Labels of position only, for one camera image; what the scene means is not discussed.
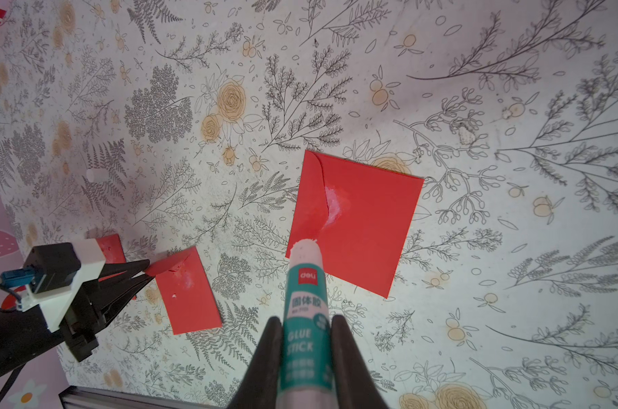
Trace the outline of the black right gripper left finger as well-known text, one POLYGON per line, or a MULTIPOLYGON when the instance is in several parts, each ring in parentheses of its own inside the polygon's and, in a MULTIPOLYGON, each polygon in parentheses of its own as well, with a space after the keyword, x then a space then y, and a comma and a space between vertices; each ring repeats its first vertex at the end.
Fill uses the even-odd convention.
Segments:
POLYGON ((228 409, 275 409, 278 378, 282 360, 283 324, 269 318, 259 340, 252 361, 228 409))

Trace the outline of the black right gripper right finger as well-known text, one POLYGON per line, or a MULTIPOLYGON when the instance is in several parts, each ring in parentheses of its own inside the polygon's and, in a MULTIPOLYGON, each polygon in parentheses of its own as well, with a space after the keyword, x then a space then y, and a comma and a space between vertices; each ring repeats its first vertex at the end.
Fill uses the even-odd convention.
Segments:
POLYGON ((387 409, 343 315, 331 325, 334 381, 340 409, 387 409))

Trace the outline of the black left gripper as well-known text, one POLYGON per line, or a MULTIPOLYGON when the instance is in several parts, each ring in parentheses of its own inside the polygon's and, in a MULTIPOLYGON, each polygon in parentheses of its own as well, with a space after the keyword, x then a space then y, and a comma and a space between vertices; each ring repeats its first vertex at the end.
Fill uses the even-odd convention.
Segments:
POLYGON ((106 263, 100 276, 84 283, 76 293, 59 327, 65 344, 78 362, 99 346, 97 334, 153 281, 145 273, 150 260, 106 263))

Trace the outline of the green white glue stick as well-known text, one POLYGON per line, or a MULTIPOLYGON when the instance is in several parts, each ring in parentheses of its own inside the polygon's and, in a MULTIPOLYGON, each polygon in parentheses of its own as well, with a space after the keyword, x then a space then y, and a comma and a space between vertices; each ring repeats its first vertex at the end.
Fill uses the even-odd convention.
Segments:
POLYGON ((322 252, 315 240, 290 251, 278 408, 335 408, 330 317, 322 252))

